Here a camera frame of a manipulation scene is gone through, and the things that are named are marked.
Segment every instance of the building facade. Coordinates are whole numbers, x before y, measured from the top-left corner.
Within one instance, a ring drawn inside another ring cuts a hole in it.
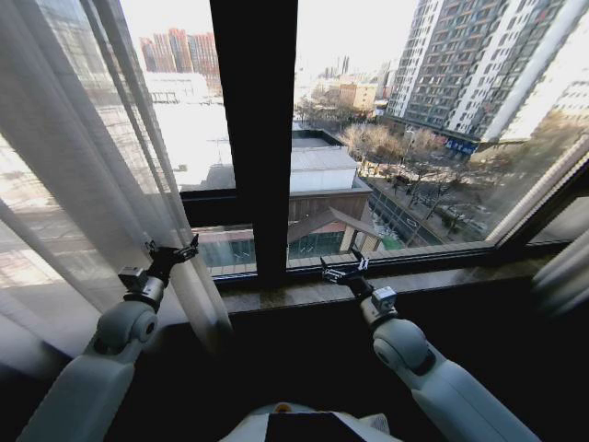
[[[172,47],[167,34],[154,34],[156,72],[176,72]]]
[[[387,115],[500,140],[587,3],[421,0]]]
[[[340,85],[340,101],[357,111],[372,111],[375,106],[377,84],[349,83]]]
[[[189,35],[188,48],[194,72],[204,76],[209,90],[215,94],[221,94],[221,78],[214,34],[208,32]]]
[[[191,52],[184,29],[170,29],[168,31],[169,44],[176,65],[176,72],[192,72]]]

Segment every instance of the window frame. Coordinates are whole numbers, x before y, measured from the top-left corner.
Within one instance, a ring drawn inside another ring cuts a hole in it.
[[[293,280],[317,280],[320,266],[286,267],[297,1],[263,5],[237,2],[227,8],[224,2],[211,0],[211,12],[236,188],[182,192],[187,217],[191,227],[253,226],[257,273],[214,277],[219,285],[278,286]],[[280,51],[274,50],[276,42],[280,43]],[[266,90],[272,91],[272,112],[264,113],[263,124],[249,104],[252,100],[256,102],[254,98],[259,93],[258,72],[272,72],[270,78],[264,79]],[[260,145],[252,145],[252,128],[258,130],[257,137],[264,135]],[[261,156],[264,165],[272,164],[263,173],[258,169]],[[479,243],[456,250],[448,247],[445,252],[408,253],[374,260],[369,274],[427,272],[558,252],[570,242],[529,241],[576,197],[589,194],[588,189],[589,166],[584,164],[516,231],[496,244]]]

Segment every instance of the sheer curtain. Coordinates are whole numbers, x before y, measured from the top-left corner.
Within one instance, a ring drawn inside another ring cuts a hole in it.
[[[191,239],[118,2],[0,0],[0,366],[50,376],[149,265]],[[231,326],[201,258],[160,323],[211,350]]]
[[[533,279],[544,313],[566,313],[589,298],[589,229],[559,253]]]

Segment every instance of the glass pane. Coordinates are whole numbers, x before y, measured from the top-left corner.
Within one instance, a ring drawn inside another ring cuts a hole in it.
[[[180,191],[235,188],[206,0],[121,0]]]
[[[254,231],[251,225],[196,227],[199,253],[212,276],[256,272]]]
[[[589,197],[574,200],[531,241],[532,244],[551,241],[574,241],[589,226]]]
[[[586,153],[589,15],[575,2],[298,11],[289,259],[317,256],[301,244],[330,223],[344,232],[333,254],[496,240]]]

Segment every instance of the road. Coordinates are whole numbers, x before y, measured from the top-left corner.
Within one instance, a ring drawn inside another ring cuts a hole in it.
[[[407,247],[444,244],[440,238],[422,224],[421,220],[400,205],[395,204],[371,183],[368,185],[373,188],[369,200],[370,207],[397,232]]]

